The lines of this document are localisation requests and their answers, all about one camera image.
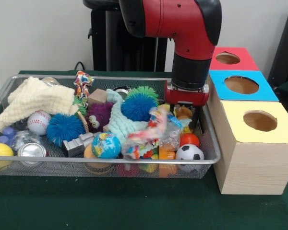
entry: blue spiky ball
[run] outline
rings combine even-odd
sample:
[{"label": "blue spiky ball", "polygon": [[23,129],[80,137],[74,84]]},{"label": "blue spiky ball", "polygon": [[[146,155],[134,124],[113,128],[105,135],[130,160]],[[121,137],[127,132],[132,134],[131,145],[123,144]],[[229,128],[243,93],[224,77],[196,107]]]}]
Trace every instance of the blue spiky ball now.
[{"label": "blue spiky ball", "polygon": [[56,146],[61,147],[64,140],[71,141],[84,134],[82,121],[75,115],[56,114],[49,121],[47,138]]},{"label": "blue spiky ball", "polygon": [[152,107],[158,107],[156,99],[139,92],[126,98],[121,105],[121,112],[132,121],[149,121],[149,111]]}]

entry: white wall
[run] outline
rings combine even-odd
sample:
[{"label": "white wall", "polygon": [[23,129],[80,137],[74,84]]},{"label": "white wall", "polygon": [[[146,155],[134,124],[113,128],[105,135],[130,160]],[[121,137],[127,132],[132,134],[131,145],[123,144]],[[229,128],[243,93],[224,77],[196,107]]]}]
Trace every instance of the white wall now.
[{"label": "white wall", "polygon": [[82,0],[0,0],[0,87],[20,70],[93,68]]},{"label": "white wall", "polygon": [[[218,46],[246,47],[267,78],[288,16],[288,0],[221,0],[223,22]],[[174,44],[168,47],[171,71]]]},{"label": "white wall", "polygon": [[[267,77],[288,15],[288,0],[221,0],[220,46],[244,46]],[[22,69],[93,68],[90,9],[81,0],[0,0],[0,87]],[[171,70],[173,44],[167,53]]]}]

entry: baseball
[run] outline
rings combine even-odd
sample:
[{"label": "baseball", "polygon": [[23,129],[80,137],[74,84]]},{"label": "baseball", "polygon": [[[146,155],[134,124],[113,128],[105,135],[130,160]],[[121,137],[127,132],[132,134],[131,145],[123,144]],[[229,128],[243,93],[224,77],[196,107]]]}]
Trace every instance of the baseball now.
[{"label": "baseball", "polygon": [[50,119],[50,114],[46,112],[38,111],[33,113],[28,119],[28,128],[31,132],[40,136],[45,135]]}]

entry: black cable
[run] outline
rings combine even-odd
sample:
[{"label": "black cable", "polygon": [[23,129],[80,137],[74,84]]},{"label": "black cable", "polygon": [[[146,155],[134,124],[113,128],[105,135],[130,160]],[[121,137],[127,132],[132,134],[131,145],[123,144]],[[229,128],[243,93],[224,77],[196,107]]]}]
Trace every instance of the black cable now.
[{"label": "black cable", "polygon": [[77,62],[76,66],[75,66],[75,68],[73,70],[77,70],[79,65],[81,65],[82,70],[85,70],[84,64],[82,62],[80,62],[80,61]]}]

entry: yellow box lid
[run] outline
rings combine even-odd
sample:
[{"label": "yellow box lid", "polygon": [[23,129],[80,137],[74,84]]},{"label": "yellow box lid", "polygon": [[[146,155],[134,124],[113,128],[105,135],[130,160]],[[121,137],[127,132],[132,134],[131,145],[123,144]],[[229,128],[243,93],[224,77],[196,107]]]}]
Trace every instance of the yellow box lid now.
[{"label": "yellow box lid", "polygon": [[236,141],[288,144],[288,113],[281,103],[221,102]]}]

